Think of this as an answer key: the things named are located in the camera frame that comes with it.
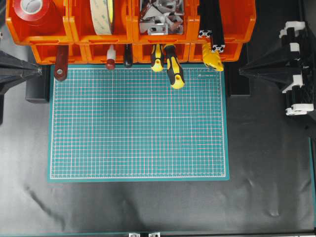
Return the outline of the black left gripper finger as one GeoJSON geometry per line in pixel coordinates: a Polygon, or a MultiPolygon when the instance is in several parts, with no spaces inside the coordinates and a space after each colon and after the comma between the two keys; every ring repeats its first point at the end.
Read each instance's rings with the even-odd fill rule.
{"type": "Polygon", "coordinates": [[[0,51],[0,79],[41,76],[40,66],[20,60],[4,51],[0,51]]]}

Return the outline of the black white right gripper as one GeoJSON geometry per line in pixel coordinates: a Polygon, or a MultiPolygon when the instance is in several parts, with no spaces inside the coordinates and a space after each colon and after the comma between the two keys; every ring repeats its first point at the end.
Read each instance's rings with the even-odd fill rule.
{"type": "Polygon", "coordinates": [[[249,79],[273,82],[285,95],[285,113],[316,137],[316,36],[305,21],[287,21],[281,47],[239,69],[249,79]]]}

